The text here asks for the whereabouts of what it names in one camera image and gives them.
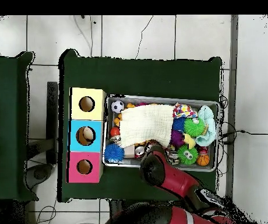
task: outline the blue box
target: blue box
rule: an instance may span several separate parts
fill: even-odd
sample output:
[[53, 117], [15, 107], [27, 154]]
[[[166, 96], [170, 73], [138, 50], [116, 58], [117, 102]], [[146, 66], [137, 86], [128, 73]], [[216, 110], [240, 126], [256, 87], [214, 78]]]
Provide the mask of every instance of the blue box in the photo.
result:
[[[90, 127], [94, 130], [96, 138], [90, 145], [81, 145], [76, 139], [76, 134], [81, 127]], [[70, 148], [71, 152], [102, 152], [103, 121], [71, 120]]]

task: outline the yellow box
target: yellow box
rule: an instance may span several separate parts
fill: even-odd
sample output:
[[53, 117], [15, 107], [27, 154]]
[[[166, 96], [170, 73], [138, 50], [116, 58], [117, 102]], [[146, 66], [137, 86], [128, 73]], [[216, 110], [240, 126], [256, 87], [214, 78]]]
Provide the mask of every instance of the yellow box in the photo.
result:
[[73, 120], [104, 120], [106, 93], [103, 90], [72, 87], [70, 97]]

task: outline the green table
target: green table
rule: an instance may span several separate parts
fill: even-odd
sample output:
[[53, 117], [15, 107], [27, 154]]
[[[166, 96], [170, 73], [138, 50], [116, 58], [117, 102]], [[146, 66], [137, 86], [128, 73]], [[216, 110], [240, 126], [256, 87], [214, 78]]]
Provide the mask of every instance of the green table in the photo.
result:
[[[147, 185], [139, 169], [105, 167], [98, 184], [66, 183], [69, 88], [102, 89], [107, 94], [211, 100], [218, 102], [221, 59], [153, 61], [151, 59], [82, 58], [66, 50], [59, 60], [59, 170], [58, 200], [112, 198], [125, 200], [176, 200]], [[215, 190], [216, 172], [189, 172], [205, 187]]]
[[0, 199], [36, 200], [24, 185], [27, 154], [27, 80], [32, 52], [0, 57]]

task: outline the round hole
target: round hole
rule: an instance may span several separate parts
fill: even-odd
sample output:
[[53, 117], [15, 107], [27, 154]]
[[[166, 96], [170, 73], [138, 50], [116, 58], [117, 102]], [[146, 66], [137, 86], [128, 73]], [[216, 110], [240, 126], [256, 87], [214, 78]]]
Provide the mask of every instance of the round hole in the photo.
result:
[[91, 145], [96, 138], [96, 133], [92, 127], [81, 127], [79, 128], [78, 132], [76, 133], [76, 139], [78, 143], [83, 146]]
[[89, 160], [81, 160], [77, 163], [77, 171], [81, 174], [89, 174], [93, 169], [93, 165]]
[[94, 100], [89, 96], [81, 98], [79, 101], [79, 107], [82, 111], [89, 112], [94, 109]]

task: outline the stacked cubes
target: stacked cubes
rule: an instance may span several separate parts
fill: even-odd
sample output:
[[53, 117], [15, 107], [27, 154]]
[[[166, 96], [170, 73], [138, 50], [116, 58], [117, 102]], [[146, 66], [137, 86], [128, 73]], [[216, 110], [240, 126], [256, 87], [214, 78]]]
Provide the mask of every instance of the stacked cubes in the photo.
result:
[[70, 88], [66, 181], [98, 183], [103, 173], [104, 103], [101, 89]]

